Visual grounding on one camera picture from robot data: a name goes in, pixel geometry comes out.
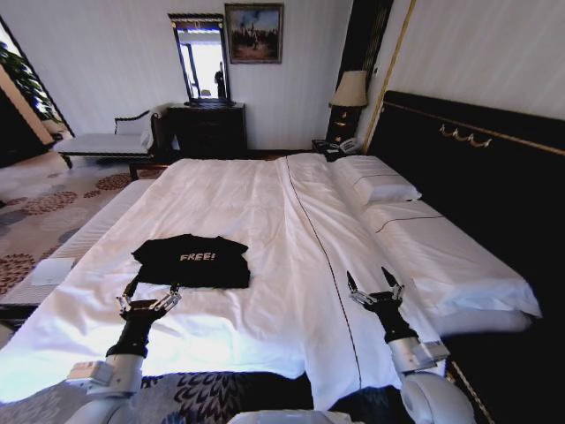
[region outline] framed painting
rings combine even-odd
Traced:
[[[226,4],[233,64],[280,64],[283,53],[282,4]]]

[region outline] folded t-shirt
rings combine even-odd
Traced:
[[[182,287],[249,287],[247,246],[223,237],[184,234],[146,241],[133,257],[141,262],[138,281]]]

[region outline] pillow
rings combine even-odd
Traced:
[[[423,201],[373,205],[365,213],[430,312],[483,309],[541,316],[521,276]]]
[[[141,146],[147,150],[153,146],[153,128],[151,128],[151,121],[149,121],[149,125],[144,128],[139,140],[141,141]]]
[[[416,187],[374,156],[348,156],[337,161],[340,173],[366,205],[370,201],[414,201]]]

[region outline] green plant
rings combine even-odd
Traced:
[[[40,119],[52,119],[61,122],[57,118],[53,103],[45,95],[40,82],[32,73],[27,61],[23,57],[10,52],[3,42],[0,42],[0,64]]]

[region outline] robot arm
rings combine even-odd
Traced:
[[[359,291],[348,272],[350,296],[367,311],[379,316],[385,329],[385,341],[392,352],[402,388],[404,407],[417,424],[471,424],[473,409],[467,397],[445,378],[426,372],[449,356],[441,341],[422,343],[416,331],[402,318],[403,287],[386,269],[382,272],[392,291],[366,294]]]
[[[126,424],[136,422],[132,397],[141,386],[141,364],[147,356],[149,330],[180,300],[178,288],[171,286],[162,299],[131,300],[137,280],[117,298],[125,325],[117,343],[109,348],[106,361],[79,362],[67,382],[83,387],[96,398],[83,405],[66,424]]]

